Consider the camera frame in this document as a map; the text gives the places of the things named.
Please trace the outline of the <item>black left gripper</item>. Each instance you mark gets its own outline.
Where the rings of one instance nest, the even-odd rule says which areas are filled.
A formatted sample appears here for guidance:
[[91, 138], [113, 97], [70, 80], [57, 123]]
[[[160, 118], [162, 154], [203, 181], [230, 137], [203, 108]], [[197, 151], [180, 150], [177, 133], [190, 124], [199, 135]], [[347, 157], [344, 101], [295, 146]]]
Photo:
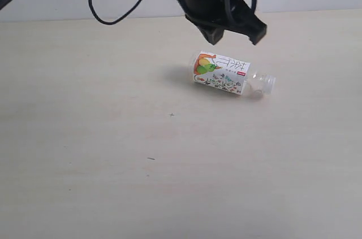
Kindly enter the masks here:
[[266, 35], [267, 25], [253, 12], [244, 0], [177, 0], [185, 17], [198, 24], [204, 38], [216, 45], [231, 31], [245, 35], [253, 45], [257, 45]]

